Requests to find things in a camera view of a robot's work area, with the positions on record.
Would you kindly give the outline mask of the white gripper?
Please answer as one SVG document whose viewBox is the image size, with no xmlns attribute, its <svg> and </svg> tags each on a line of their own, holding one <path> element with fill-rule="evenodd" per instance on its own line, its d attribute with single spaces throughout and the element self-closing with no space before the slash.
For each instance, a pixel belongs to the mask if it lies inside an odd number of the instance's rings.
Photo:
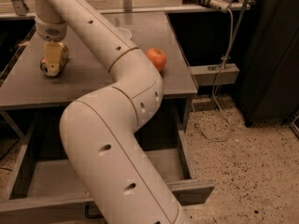
<svg viewBox="0 0 299 224">
<path fill-rule="evenodd" d="M 63 56 L 63 45 L 59 42 L 66 37 L 67 24 L 49 23 L 39 17 L 35 17 L 35 21 L 38 35 L 49 41 L 44 45 L 43 69 L 46 73 L 59 73 Z"/>
</svg>

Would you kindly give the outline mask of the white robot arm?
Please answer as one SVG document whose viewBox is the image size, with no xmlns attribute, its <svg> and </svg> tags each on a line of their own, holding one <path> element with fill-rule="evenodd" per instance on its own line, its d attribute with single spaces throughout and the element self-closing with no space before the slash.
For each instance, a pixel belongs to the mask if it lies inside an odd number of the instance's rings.
<svg viewBox="0 0 299 224">
<path fill-rule="evenodd" d="M 113 82 L 72 102 L 60 136 L 108 224 L 192 224 L 135 139 L 159 109 L 160 73 L 145 53 L 85 0 L 41 0 L 66 21 Z"/>
</svg>

